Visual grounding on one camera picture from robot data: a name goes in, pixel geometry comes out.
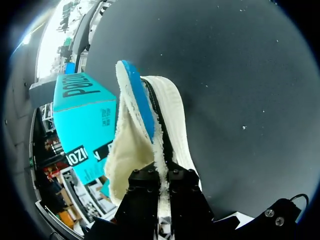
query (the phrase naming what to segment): white fabric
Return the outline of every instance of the white fabric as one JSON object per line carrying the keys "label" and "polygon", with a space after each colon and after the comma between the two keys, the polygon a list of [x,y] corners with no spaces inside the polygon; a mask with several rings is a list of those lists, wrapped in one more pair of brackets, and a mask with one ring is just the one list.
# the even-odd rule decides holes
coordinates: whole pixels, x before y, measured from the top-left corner
{"label": "white fabric", "polygon": [[152,144],[138,111],[127,71],[121,61],[116,65],[116,76],[120,87],[119,112],[115,138],[105,165],[105,174],[110,181],[110,199],[115,205],[120,205],[129,187],[128,178],[132,171],[142,169],[154,162],[161,182],[158,216],[169,216],[170,206],[166,180],[168,169],[164,161],[163,133],[158,116],[151,107],[155,120]]}
{"label": "white fabric", "polygon": [[[138,110],[127,71],[121,61],[116,64],[116,77],[120,87],[119,112],[115,139],[105,165],[105,174],[110,181],[110,199],[115,205],[120,205],[129,187],[128,178],[132,171],[154,162],[161,182],[158,216],[170,216],[169,184],[166,180],[168,169],[164,160],[163,131],[159,117],[149,101],[155,122],[152,144]],[[173,148],[173,161],[185,169],[197,172],[189,152],[184,106],[177,87],[165,77],[141,78],[152,85],[159,102]]]}

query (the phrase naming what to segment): black cable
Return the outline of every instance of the black cable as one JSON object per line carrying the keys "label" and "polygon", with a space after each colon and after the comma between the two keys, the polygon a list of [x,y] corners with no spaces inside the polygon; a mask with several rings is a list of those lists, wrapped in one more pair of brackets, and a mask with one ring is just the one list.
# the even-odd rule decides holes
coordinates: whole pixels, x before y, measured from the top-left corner
{"label": "black cable", "polygon": [[306,206],[305,207],[308,207],[308,205],[309,205],[309,197],[308,197],[307,194],[304,194],[304,193],[298,194],[298,195],[292,197],[290,199],[290,201],[292,202],[293,200],[296,200],[296,199],[301,198],[301,197],[303,197],[305,199],[305,201],[306,201]]}

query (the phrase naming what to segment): black stitching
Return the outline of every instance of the black stitching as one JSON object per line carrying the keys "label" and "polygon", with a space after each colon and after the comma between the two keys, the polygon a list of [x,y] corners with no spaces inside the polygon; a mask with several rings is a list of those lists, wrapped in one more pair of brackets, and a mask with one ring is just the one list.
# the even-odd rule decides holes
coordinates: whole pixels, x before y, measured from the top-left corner
{"label": "black stitching", "polygon": [[152,85],[148,81],[146,81],[144,79],[141,79],[141,80],[142,80],[143,83],[145,83],[146,88],[149,91],[149,98],[150,98],[150,101],[151,101],[152,108],[155,111],[155,113],[157,113],[157,115],[158,115],[158,121],[159,121],[159,123],[161,125],[161,128],[162,128],[162,131],[163,131],[162,140],[163,140],[164,160],[165,160],[166,165],[168,166],[168,164],[173,162],[173,152],[174,152],[174,150],[173,150],[170,138],[169,138],[167,127],[166,127],[163,115],[161,113],[161,108],[160,108],[156,93],[155,93]]}

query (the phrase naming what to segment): gray table surface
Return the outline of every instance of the gray table surface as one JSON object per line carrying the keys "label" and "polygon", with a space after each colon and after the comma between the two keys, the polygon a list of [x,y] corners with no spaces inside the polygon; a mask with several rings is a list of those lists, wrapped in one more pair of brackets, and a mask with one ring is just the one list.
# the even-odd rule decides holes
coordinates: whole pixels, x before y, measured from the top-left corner
{"label": "gray table surface", "polygon": [[122,59],[178,87],[190,153],[218,218],[256,217],[279,198],[312,197],[320,176],[319,69],[278,6],[119,0],[96,29],[85,71],[118,96]]}

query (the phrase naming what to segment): turquoise box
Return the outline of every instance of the turquoise box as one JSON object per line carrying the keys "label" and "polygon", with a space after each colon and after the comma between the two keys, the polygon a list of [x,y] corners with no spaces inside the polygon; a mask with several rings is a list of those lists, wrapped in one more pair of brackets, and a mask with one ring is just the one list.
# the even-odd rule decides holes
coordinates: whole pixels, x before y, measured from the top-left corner
{"label": "turquoise box", "polygon": [[116,97],[84,72],[59,75],[53,122],[68,163],[82,183],[104,175],[115,137]]}

